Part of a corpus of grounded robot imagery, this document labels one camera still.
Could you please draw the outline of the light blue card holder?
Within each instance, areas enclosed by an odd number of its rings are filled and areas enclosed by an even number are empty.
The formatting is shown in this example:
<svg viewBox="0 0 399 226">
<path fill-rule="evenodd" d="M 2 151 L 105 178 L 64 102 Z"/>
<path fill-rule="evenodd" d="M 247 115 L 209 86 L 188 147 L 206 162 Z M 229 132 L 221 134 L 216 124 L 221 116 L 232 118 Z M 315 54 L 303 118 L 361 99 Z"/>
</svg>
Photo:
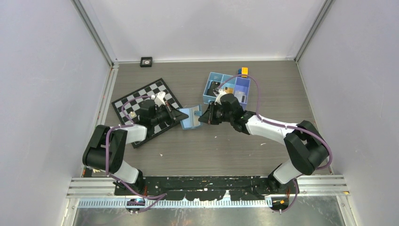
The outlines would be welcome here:
<svg viewBox="0 0 399 226">
<path fill-rule="evenodd" d="M 182 129 L 196 129 L 202 126 L 202 123 L 199 122 L 199 118 L 202 115 L 201 105 L 197 105 L 191 108 L 181 108 L 180 112 L 188 115 L 187 119 L 180 121 Z"/>
</svg>

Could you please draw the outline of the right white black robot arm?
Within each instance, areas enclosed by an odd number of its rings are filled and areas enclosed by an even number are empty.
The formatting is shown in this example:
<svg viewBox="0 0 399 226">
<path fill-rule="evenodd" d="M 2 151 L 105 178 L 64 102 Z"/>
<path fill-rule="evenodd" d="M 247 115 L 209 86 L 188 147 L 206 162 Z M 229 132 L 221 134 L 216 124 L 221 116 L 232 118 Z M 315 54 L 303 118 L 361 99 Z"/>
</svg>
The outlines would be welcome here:
<svg viewBox="0 0 399 226">
<path fill-rule="evenodd" d="M 219 94 L 216 101 L 209 103 L 199 122 L 209 125 L 228 122 L 237 132 L 265 137 L 284 145 L 289 160 L 267 177 L 274 193 L 281 193 L 298 176 L 327 168 L 332 161 L 331 149 L 311 122 L 283 123 L 265 118 L 244 110 L 233 94 Z"/>
</svg>

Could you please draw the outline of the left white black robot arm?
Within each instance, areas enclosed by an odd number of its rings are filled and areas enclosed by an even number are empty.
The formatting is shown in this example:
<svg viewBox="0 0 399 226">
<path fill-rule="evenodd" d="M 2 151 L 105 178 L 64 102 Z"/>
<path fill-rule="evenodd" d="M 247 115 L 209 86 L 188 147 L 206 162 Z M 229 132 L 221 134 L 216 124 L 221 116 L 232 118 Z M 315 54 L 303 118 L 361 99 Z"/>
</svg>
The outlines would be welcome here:
<svg viewBox="0 0 399 226">
<path fill-rule="evenodd" d="M 140 102 L 135 115 L 131 125 L 96 126 L 82 162 L 86 167 L 102 170 L 106 175 L 126 182 L 126 189 L 138 195 L 144 190 L 143 174 L 124 161 L 125 146 L 150 138 L 157 125 L 175 125 L 189 116 L 166 101 L 152 99 Z"/>
</svg>

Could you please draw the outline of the black card in tray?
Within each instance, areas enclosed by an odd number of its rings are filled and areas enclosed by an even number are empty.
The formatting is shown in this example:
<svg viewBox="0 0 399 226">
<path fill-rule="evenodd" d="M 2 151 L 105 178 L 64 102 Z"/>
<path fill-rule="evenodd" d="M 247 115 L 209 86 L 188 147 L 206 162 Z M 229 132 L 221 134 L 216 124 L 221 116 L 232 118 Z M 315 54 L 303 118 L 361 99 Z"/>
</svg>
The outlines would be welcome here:
<svg viewBox="0 0 399 226">
<path fill-rule="evenodd" d="M 220 85 L 220 82 L 218 81 L 211 81 L 210 86 L 207 90 L 207 96 L 212 96 L 216 97 L 216 94 L 214 93 L 214 90 L 216 90 Z"/>
</svg>

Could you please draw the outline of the silver card in tray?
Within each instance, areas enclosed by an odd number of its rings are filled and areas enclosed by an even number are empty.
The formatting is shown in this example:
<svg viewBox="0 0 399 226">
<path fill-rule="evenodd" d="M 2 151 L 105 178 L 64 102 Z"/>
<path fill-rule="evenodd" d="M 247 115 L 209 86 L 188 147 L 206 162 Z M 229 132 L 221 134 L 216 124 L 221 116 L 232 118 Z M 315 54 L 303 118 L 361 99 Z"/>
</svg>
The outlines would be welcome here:
<svg viewBox="0 0 399 226">
<path fill-rule="evenodd" d="M 241 90 L 234 91 L 234 96 L 238 99 L 240 103 L 247 103 L 247 93 Z"/>
</svg>

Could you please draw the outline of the blue three-compartment organizer tray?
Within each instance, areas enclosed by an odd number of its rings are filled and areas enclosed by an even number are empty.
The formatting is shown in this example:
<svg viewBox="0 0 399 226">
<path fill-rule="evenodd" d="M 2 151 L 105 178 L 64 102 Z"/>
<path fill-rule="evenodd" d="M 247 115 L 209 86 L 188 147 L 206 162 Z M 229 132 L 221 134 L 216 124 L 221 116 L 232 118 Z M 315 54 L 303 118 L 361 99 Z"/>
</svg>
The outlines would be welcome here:
<svg viewBox="0 0 399 226">
<path fill-rule="evenodd" d="M 233 79 L 229 79 L 231 78 L 231 75 L 227 75 L 227 74 L 222 74 L 222 73 L 215 73 L 215 72 L 211 72 L 209 74 L 208 80 L 207 80 L 207 84 L 204 88 L 204 92 L 202 95 L 203 98 L 203 102 L 204 104 L 209 104 L 211 101 L 215 101 L 216 97 L 212 97 L 212 96 L 207 96 L 207 90 L 210 86 L 211 81 L 218 81 L 220 82 L 220 85 L 223 84 L 220 89 L 223 89 L 225 87 L 230 87 L 230 88 L 234 88 L 234 91 L 236 90 L 241 90 L 247 93 L 247 99 L 248 99 L 248 94 L 249 94 L 249 89 L 250 89 L 250 79 L 248 78 L 243 78 L 243 77 L 235 77 Z M 240 105 L 243 107 L 243 109 L 246 109 L 247 103 L 240 103 Z"/>
</svg>

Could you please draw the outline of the blue yellow toy block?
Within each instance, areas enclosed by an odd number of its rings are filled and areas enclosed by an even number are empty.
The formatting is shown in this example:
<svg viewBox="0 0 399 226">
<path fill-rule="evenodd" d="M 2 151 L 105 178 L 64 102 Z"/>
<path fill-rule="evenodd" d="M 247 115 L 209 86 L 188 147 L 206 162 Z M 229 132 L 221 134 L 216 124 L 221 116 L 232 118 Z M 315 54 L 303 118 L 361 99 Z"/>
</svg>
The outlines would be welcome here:
<svg viewBox="0 0 399 226">
<path fill-rule="evenodd" d="M 248 68 L 242 67 L 242 68 L 238 69 L 238 75 L 240 77 L 247 78 L 248 77 Z"/>
</svg>

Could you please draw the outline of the small black square device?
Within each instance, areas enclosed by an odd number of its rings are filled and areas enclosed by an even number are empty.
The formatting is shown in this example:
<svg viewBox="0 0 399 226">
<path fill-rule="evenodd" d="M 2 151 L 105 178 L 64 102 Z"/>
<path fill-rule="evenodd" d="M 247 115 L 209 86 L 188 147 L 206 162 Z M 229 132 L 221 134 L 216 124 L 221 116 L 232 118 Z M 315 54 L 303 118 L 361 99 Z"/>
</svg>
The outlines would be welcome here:
<svg viewBox="0 0 399 226">
<path fill-rule="evenodd" d="M 152 67 L 153 58 L 151 56 L 141 57 L 140 59 L 140 67 Z"/>
</svg>

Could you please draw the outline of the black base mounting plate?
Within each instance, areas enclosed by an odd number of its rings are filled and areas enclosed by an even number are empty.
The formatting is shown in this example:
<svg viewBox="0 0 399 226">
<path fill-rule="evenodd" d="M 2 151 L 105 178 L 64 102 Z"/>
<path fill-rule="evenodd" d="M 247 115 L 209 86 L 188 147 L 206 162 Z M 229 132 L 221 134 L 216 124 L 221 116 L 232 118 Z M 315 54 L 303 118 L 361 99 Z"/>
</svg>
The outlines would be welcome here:
<svg viewBox="0 0 399 226">
<path fill-rule="evenodd" d="M 147 176 L 134 184 L 113 184 L 116 196 L 140 194 L 167 201 L 219 201 L 227 196 L 232 201 L 255 201 L 269 195 L 293 197 L 299 191 L 293 181 L 281 186 L 264 176 Z"/>
</svg>

